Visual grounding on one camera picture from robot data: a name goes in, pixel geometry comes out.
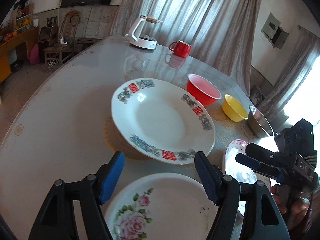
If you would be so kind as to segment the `person's right hand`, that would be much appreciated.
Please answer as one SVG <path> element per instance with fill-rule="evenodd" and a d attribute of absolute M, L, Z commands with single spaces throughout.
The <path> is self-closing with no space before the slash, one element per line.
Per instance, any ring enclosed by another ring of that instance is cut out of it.
<path fill-rule="evenodd" d="M 289 214 L 289 220 L 287 221 L 286 225 L 288 230 L 292 230 L 297 227 L 307 215 L 310 207 L 310 201 L 308 198 L 299 197 L 295 199 L 290 208 L 287 209 L 287 207 L 283 205 L 284 200 L 281 198 L 281 194 L 284 194 L 284 190 L 285 189 L 279 184 L 273 185 L 270 188 L 270 192 L 274 198 L 274 201 L 276 202 L 276 205 L 278 206 L 280 213 L 282 215 L 286 213 Z"/>

